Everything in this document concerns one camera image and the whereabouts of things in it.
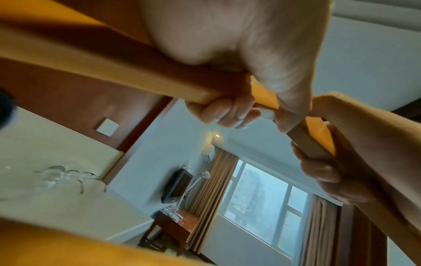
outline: television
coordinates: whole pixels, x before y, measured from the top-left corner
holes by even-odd
[[[165,187],[164,194],[161,197],[162,203],[173,203],[182,200],[184,191],[193,179],[193,175],[186,169],[178,169],[171,176],[170,181]]]

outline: wooden desk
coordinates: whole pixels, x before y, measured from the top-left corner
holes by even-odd
[[[179,243],[180,247],[178,249],[177,256],[183,254],[184,250],[186,249],[187,242],[189,241],[194,229],[196,228],[199,219],[183,209],[178,210],[177,213],[183,216],[183,219],[175,222],[173,219],[167,216],[165,211],[162,210],[158,212],[152,226],[148,231],[146,231],[140,241],[145,241],[155,226],[159,226],[164,233],[168,234],[171,238]]]

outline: beige curtain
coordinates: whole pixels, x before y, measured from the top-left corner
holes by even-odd
[[[331,265],[337,210],[337,205],[314,196],[304,239],[301,266]]]
[[[219,151],[209,171],[210,179],[202,186],[190,209],[190,212],[199,218],[196,229],[188,241],[189,247],[197,254],[200,254],[207,240],[238,159],[229,152]]]

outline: light switch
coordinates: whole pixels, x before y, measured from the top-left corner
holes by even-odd
[[[96,129],[96,131],[111,137],[114,134],[114,132],[117,130],[117,128],[118,128],[117,123],[106,118],[104,122],[102,122],[102,124]]]

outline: white window frame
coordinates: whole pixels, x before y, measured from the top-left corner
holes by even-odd
[[[296,260],[295,258],[299,258],[300,257],[303,241],[297,241],[296,246],[294,248],[294,250],[295,250],[294,256],[291,255],[291,254],[289,254],[285,250],[279,248],[278,247],[278,244],[279,244],[279,241],[280,241],[280,238],[281,238],[282,228],[283,228],[284,223],[285,223],[285,218],[286,218],[287,212],[291,212],[292,214],[295,214],[295,215],[297,215],[298,217],[301,218],[300,228],[298,230],[297,237],[298,238],[301,238],[301,239],[304,239],[305,228],[306,228],[306,225],[307,225],[307,218],[308,218],[308,214],[310,212],[310,210],[309,210],[309,208],[310,208],[310,202],[311,202],[311,200],[313,198],[313,194],[310,193],[310,192],[308,192],[308,191],[306,191],[306,190],[304,190],[304,189],[302,189],[301,187],[297,187],[296,185],[292,185],[288,181],[283,180],[281,178],[278,178],[278,177],[274,176],[273,174],[270,174],[270,173],[262,170],[261,168],[256,167],[256,166],[254,166],[253,164],[251,164],[249,162],[246,162],[245,160],[240,159],[240,161],[242,161],[243,163],[242,163],[242,165],[241,165],[241,167],[240,167],[240,169],[238,171],[237,176],[236,177],[234,177],[234,176],[231,177],[232,184],[231,184],[231,187],[229,188],[228,192],[226,193],[225,200],[223,201],[223,203],[222,203],[222,205],[221,205],[221,207],[219,209],[219,212],[218,212],[219,216],[221,216],[222,218],[224,218],[227,221],[231,222],[235,226],[238,226],[237,224],[233,223],[231,220],[227,219],[224,216],[224,214],[226,213],[226,211],[228,209],[229,203],[230,203],[230,201],[231,201],[231,199],[232,199],[232,197],[234,195],[235,188],[237,187],[237,184],[238,184],[238,182],[239,182],[239,180],[240,180],[240,178],[241,178],[241,176],[243,174],[243,171],[244,171],[244,168],[246,167],[246,164],[249,164],[249,165],[251,165],[251,166],[259,169],[260,171],[263,171],[263,172],[265,172],[265,173],[273,176],[273,178],[277,178],[277,179],[279,179],[279,180],[287,183],[288,184],[288,188],[287,188],[287,191],[285,193],[285,197],[284,197],[284,201],[283,201],[283,204],[282,204],[282,207],[281,207],[281,211],[279,212],[278,223],[276,225],[275,234],[274,234],[272,243],[265,242],[263,239],[260,239],[258,236],[250,233],[249,231],[245,230],[241,226],[238,226],[238,227],[242,228],[246,233],[248,233],[248,234],[256,237],[260,241],[262,241],[262,242],[266,243],[267,245],[271,246],[275,250],[281,252],[286,257],[288,257],[288,258],[290,258],[290,259],[292,259],[292,260],[294,260],[294,261],[297,262],[298,260]],[[305,203],[305,206],[304,206],[304,211],[302,213],[300,211],[298,211],[298,210],[296,210],[293,207],[291,207],[291,206],[288,205],[289,197],[291,195],[291,191],[292,191],[292,188],[293,187],[296,187],[296,188],[298,188],[298,189],[300,189],[300,190],[302,190],[302,191],[304,191],[304,192],[306,192],[308,194],[307,200],[306,200],[306,203]]]

